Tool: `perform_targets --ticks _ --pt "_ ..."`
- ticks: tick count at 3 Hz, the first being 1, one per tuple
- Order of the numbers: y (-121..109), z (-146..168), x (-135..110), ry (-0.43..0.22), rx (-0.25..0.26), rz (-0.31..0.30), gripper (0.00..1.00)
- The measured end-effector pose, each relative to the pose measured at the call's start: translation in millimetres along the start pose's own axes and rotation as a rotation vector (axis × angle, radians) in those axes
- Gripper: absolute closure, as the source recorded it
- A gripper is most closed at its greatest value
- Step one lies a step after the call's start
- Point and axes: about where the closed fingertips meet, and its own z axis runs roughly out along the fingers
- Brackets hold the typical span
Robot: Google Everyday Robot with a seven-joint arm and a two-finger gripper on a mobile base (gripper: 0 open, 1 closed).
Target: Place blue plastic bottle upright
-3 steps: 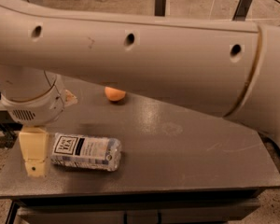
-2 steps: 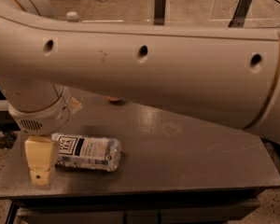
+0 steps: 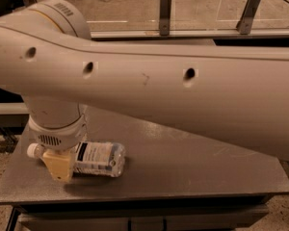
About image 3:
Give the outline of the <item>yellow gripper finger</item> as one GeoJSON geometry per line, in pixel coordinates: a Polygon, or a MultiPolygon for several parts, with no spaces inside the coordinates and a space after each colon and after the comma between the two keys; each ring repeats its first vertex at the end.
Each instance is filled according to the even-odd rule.
{"type": "Polygon", "coordinates": [[[71,180],[75,164],[75,148],[58,151],[47,149],[42,155],[42,160],[54,180],[60,182],[71,180]]]}

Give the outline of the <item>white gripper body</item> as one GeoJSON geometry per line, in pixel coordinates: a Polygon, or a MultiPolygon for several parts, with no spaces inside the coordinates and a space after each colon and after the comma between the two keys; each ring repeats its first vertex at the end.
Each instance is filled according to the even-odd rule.
{"type": "Polygon", "coordinates": [[[23,100],[38,144],[52,150],[67,150],[87,134],[86,105],[29,96],[23,100]]]}

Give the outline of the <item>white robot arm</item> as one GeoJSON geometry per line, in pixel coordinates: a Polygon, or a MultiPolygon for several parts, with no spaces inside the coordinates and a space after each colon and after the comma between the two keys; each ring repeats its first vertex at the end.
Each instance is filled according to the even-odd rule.
{"type": "Polygon", "coordinates": [[[72,4],[45,0],[0,17],[0,88],[59,181],[89,106],[289,161],[289,48],[95,42],[72,4]]]}

